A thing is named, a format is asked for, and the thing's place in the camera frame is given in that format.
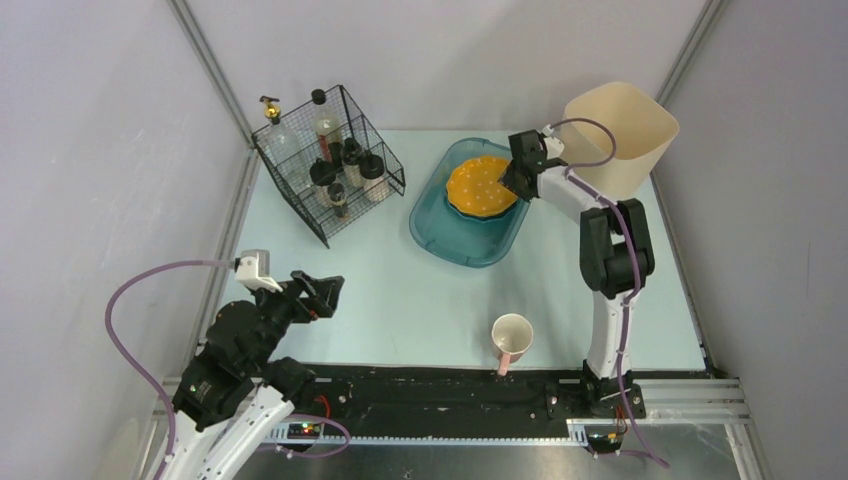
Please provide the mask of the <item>orange dotted plate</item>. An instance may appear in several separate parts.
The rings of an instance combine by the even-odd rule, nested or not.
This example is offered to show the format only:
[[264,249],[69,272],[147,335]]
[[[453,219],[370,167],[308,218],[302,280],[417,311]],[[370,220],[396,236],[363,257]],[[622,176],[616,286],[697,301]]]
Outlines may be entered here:
[[503,212],[518,199],[500,183],[509,164],[508,159],[491,155],[464,161],[447,180],[447,199],[467,214],[490,216]]

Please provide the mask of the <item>small pepper shaker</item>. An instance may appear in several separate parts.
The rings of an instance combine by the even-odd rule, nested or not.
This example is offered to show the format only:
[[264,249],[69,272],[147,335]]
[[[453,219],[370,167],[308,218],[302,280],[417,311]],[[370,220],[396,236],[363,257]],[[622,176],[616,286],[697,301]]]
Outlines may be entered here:
[[335,216],[339,219],[346,219],[349,214],[349,206],[344,186],[339,182],[334,182],[327,187],[327,194]]

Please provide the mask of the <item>white spice jar black lid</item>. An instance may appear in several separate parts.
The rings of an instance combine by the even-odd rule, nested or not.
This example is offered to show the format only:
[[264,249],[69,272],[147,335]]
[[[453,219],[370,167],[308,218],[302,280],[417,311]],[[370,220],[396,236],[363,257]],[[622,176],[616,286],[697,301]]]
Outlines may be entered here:
[[309,175],[314,186],[315,195],[320,204],[331,205],[328,188],[336,181],[336,168],[331,162],[316,158],[309,168]]

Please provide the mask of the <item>small black cap bottle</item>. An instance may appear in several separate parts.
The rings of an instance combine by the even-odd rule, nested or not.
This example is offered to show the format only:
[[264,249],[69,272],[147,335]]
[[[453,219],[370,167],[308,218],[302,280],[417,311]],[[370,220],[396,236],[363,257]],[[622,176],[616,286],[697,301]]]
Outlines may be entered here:
[[364,184],[360,173],[360,161],[364,151],[355,138],[346,138],[342,146],[343,171],[347,180],[355,188],[362,188]]

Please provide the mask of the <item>glass bottle gold pump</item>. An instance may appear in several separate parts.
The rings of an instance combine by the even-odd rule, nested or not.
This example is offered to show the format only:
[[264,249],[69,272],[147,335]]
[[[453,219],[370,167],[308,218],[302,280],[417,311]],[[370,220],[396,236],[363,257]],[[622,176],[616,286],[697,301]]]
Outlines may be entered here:
[[264,116],[269,123],[269,129],[263,136],[266,144],[264,150],[280,174],[290,183],[297,184],[301,152],[298,136],[283,123],[283,111],[278,98],[262,95],[259,101],[263,104]]

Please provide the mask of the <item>dark sauce bottle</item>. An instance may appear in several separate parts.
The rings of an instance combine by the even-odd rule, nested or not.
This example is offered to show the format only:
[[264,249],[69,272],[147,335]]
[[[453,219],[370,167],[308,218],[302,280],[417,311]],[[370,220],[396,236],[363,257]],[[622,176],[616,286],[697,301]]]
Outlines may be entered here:
[[338,150],[334,150],[332,144],[339,146],[342,142],[341,121],[329,106],[327,94],[323,89],[314,89],[311,92],[311,100],[314,105],[313,131],[322,155],[327,162],[331,162],[338,169],[342,166],[342,162]]

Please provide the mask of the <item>pink white mug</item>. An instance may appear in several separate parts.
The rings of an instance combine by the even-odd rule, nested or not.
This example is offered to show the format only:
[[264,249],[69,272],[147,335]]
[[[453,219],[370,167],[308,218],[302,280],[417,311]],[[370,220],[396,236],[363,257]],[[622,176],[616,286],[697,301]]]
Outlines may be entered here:
[[504,377],[532,346],[534,330],[527,318],[509,313],[494,321],[490,338],[498,361],[496,374]]

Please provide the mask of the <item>blue dotted plate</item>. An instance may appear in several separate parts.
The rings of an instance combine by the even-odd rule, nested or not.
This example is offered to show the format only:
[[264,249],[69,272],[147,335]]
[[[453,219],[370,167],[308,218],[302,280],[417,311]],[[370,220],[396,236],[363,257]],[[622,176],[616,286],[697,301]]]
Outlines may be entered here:
[[445,198],[444,198],[444,202],[443,202],[443,203],[445,204],[445,206],[446,206],[446,207],[447,207],[447,208],[448,208],[451,212],[453,212],[454,214],[456,214],[458,217],[463,218],[463,219],[466,219],[466,220],[470,220],[470,221],[475,221],[475,222],[478,222],[478,223],[484,223],[484,222],[494,222],[494,221],[496,221],[496,220],[500,220],[500,219],[503,219],[503,218],[505,218],[505,217],[509,217],[509,216],[510,216],[510,215],[512,215],[512,214],[513,214],[513,212],[517,209],[517,203],[515,203],[515,204],[511,205],[510,207],[508,207],[508,208],[507,208],[506,210],[504,210],[503,212],[498,213],[498,214],[496,214],[496,215],[490,215],[490,216],[480,216],[480,215],[473,215],[473,214],[467,214],[467,213],[462,212],[462,211],[461,211],[458,207],[456,207],[455,205],[453,205],[453,204],[452,204],[452,203],[451,203],[451,202],[447,199],[447,197],[445,197]]

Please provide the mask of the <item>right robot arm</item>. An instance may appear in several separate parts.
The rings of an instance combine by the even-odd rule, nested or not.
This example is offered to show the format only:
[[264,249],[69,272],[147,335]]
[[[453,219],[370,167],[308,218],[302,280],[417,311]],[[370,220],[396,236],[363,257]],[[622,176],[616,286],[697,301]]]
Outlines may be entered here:
[[500,182],[523,201],[543,200],[579,227],[578,266],[593,294],[593,327],[583,362],[577,407],[612,419],[629,408],[634,389],[630,326],[655,255],[644,205],[614,201],[560,159],[563,143],[537,130],[509,136],[511,160]]

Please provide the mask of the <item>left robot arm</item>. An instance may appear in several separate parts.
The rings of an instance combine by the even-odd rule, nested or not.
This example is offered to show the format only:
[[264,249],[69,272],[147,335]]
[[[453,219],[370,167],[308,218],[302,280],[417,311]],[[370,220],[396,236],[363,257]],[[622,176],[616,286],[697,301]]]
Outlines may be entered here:
[[271,355],[291,325],[335,314],[344,278],[294,271],[277,281],[244,257],[235,279],[252,298],[218,311],[204,347],[184,370],[152,479],[233,478],[316,378],[293,358]]

